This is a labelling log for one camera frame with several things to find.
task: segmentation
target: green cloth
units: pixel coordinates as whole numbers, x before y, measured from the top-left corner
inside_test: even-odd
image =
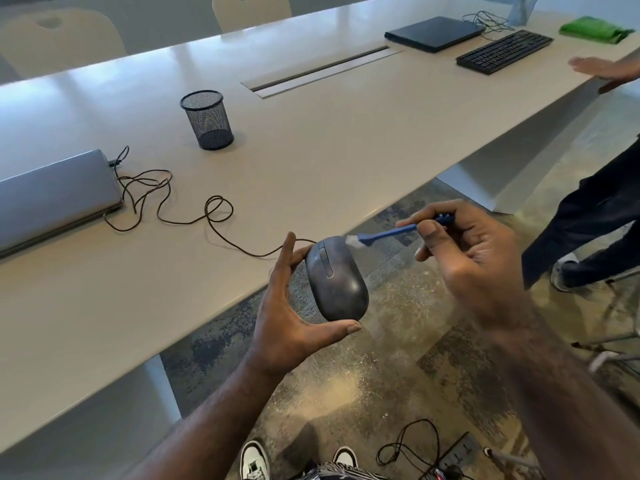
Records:
[[[635,30],[624,29],[601,18],[581,16],[560,27],[562,35],[580,37],[602,43],[618,43]]]

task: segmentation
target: mouse scroll wheel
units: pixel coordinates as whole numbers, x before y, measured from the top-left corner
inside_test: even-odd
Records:
[[[324,266],[324,272],[327,278],[331,278],[333,276],[333,270],[331,268],[331,263],[329,263],[329,256],[326,255],[326,249],[320,248],[320,259],[322,259],[322,264]]]

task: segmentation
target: tangled cable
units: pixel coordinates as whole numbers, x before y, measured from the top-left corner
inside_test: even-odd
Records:
[[[418,453],[413,451],[411,448],[409,448],[409,446],[407,446],[407,444],[404,443],[404,435],[407,429],[409,429],[409,427],[411,427],[412,425],[418,424],[418,423],[428,423],[436,436],[436,458],[433,461],[433,463],[430,463],[427,460],[423,459],[420,455],[418,455]],[[383,460],[382,453],[384,450],[388,448],[393,448],[393,452],[391,453],[391,455],[387,460]],[[376,463],[379,464],[379,466],[381,467],[384,467],[391,463],[395,463],[396,460],[400,458],[400,453],[404,455],[407,461],[411,463],[411,465],[414,468],[416,468],[418,471],[421,472],[421,475],[418,477],[418,480],[426,479],[428,475],[434,476],[437,480],[446,480],[447,477],[445,476],[445,473],[440,469],[440,462],[442,460],[442,456],[440,454],[440,435],[438,434],[438,428],[436,428],[436,425],[429,419],[421,418],[405,425],[400,430],[400,433],[398,434],[396,441],[394,441],[393,443],[387,443],[386,445],[383,445],[382,447],[380,447],[380,449],[376,453]],[[414,459],[418,460],[422,465],[416,465],[412,461],[412,457],[409,456],[410,454],[413,456]],[[464,478],[474,480],[472,477],[468,475],[464,475],[464,474],[461,474],[461,475]]]
[[[508,24],[505,17],[496,15],[487,10],[480,10],[476,13],[468,13],[462,16],[462,20],[464,20],[465,22],[475,23],[479,27],[484,27],[482,38],[486,40],[494,40],[487,37],[487,34],[505,31],[512,32],[515,30]]]
[[[240,246],[238,246],[237,244],[234,244],[233,242],[229,241],[226,237],[224,237],[222,234],[220,234],[219,231],[214,227],[214,224],[224,222],[230,219],[231,216],[234,215],[234,206],[226,198],[222,197],[222,195],[213,195],[209,197],[204,204],[204,214],[199,217],[196,217],[194,220],[186,221],[186,222],[178,222],[178,221],[170,221],[169,219],[165,219],[164,217],[161,217],[160,210],[162,209],[164,202],[166,202],[171,196],[171,181],[173,179],[173,174],[169,170],[154,168],[151,170],[144,170],[143,172],[140,172],[139,174],[133,177],[130,177],[127,175],[120,175],[118,173],[118,166],[127,158],[128,155],[129,155],[129,145],[125,146],[124,149],[120,152],[120,154],[118,155],[118,158],[116,158],[116,160],[112,163],[112,167],[113,167],[113,171],[116,174],[116,180],[122,186],[122,199],[126,201],[126,197],[127,196],[129,197],[131,201],[133,213],[138,216],[138,220],[131,227],[119,228],[119,227],[116,227],[114,224],[112,224],[108,220],[107,214],[103,215],[104,221],[107,222],[107,224],[112,229],[118,232],[128,232],[138,227],[138,225],[140,225],[140,222],[142,222],[142,213],[145,208],[145,202],[147,201],[147,197],[151,195],[151,193],[153,192],[167,188],[167,193],[164,196],[164,199],[160,201],[156,209],[156,217],[161,222],[164,222],[165,224],[172,224],[177,226],[188,226],[191,224],[195,224],[196,222],[201,221],[203,219],[206,219],[207,223],[209,224],[209,227],[211,227],[212,231],[215,232],[220,239],[222,239],[229,245],[235,247],[237,250],[242,251],[244,254],[252,256],[254,258],[264,258],[282,249],[282,245],[280,245],[279,247],[277,247],[276,249],[268,253],[254,254],[254,253],[250,253],[247,250],[242,249]],[[158,178],[150,177],[149,176],[150,173],[162,173],[164,174],[164,178],[159,180]],[[140,197],[135,199],[133,197],[133,194],[129,190],[129,187],[132,184],[141,184],[150,188],[146,190],[146,192],[144,192]],[[226,212],[224,216],[220,217],[219,219],[213,218],[212,214],[215,211],[217,211],[220,208],[220,206],[224,203],[228,205],[229,210]],[[310,242],[312,244],[316,243],[315,241],[311,241],[310,239],[296,239],[296,241]]]

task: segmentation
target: brush handle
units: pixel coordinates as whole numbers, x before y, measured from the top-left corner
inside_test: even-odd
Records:
[[[438,224],[446,226],[451,224],[455,220],[455,217],[452,214],[438,214],[434,220]],[[416,224],[409,224],[408,226],[396,227],[395,229],[386,230],[377,234],[358,234],[358,241],[363,243],[365,246],[370,246],[379,239],[384,239],[385,237],[390,237],[392,235],[406,234],[407,232],[412,232],[417,228],[418,226]]]

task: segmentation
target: person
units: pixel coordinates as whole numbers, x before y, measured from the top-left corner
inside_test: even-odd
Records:
[[[432,220],[455,214],[444,229]],[[510,229],[463,201],[428,205],[397,225],[418,224],[415,259],[434,257],[445,284],[489,346],[549,479],[640,477],[640,431],[536,313],[524,290]],[[356,321],[308,324],[288,302],[288,282],[308,248],[287,235],[260,304],[249,352],[235,372],[127,480],[223,480],[284,375],[309,355],[360,330]],[[241,477],[269,480],[266,452],[245,446]],[[355,459],[334,458],[306,479],[370,480]]]
[[[573,69],[608,80],[600,93],[640,79],[640,61],[611,62],[574,57]],[[640,139],[560,202],[556,215],[522,254],[525,288],[551,268],[558,291],[595,283],[640,266]],[[574,251],[597,237],[633,223],[608,248],[580,261]]]

